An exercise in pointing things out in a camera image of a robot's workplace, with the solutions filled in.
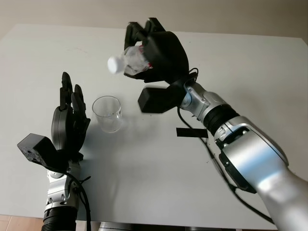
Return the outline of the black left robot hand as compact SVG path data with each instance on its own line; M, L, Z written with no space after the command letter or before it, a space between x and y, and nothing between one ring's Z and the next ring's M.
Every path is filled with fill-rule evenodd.
M83 160L80 149L89 124L82 89L78 84L72 86L70 75L63 72L60 105L53 114L51 138L55 148L64 153L67 160Z

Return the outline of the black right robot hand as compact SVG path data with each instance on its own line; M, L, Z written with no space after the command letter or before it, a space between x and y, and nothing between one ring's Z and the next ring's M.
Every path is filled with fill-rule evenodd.
M166 31L157 18L148 18L145 27L129 22L124 48L134 46L139 41L142 42L143 55L152 68L136 75L125 72L125 76L141 79L145 83L165 81L171 85L189 75L189 62L181 42L174 33Z

